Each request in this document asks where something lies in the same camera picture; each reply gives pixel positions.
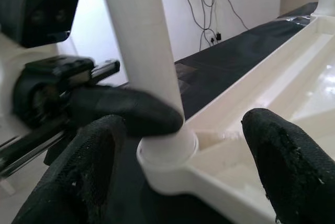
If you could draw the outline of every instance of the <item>white base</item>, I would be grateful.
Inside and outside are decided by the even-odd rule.
[[[234,223],[275,223],[240,122],[256,107],[301,126],[335,159],[335,18],[317,17],[191,118],[199,149],[188,161],[151,173],[141,163],[152,187],[194,194]]]

